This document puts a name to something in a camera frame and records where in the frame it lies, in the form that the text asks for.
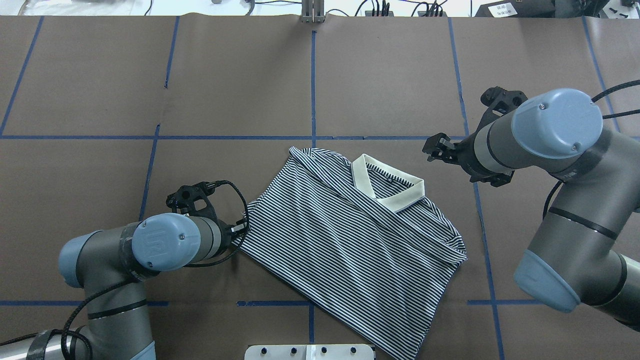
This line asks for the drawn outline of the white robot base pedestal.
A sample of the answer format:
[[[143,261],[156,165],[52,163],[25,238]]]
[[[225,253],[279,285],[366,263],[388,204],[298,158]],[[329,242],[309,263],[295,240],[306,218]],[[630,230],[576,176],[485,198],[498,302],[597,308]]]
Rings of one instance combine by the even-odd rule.
[[[363,343],[252,345],[245,360],[375,360],[377,351]]]

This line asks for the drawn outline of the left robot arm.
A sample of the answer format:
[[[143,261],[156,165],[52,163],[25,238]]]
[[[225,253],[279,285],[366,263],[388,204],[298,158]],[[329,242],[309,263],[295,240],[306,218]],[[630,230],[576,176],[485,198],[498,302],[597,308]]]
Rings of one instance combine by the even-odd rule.
[[[84,300],[64,326],[1,344],[3,360],[155,360],[144,282],[162,272],[217,265],[249,220],[163,213],[68,241],[58,257],[67,285]]]

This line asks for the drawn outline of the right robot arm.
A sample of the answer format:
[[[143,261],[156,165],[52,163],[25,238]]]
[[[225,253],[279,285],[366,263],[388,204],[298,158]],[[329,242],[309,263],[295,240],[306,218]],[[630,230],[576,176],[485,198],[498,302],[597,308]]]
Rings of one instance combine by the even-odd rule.
[[[486,111],[476,131],[458,142],[428,137],[428,161],[459,166],[470,182],[492,187],[528,167],[558,180],[514,282],[558,312],[584,304],[638,331],[639,262],[613,246],[639,212],[639,142],[606,128],[596,101],[578,89],[529,98],[495,86],[480,101]]]

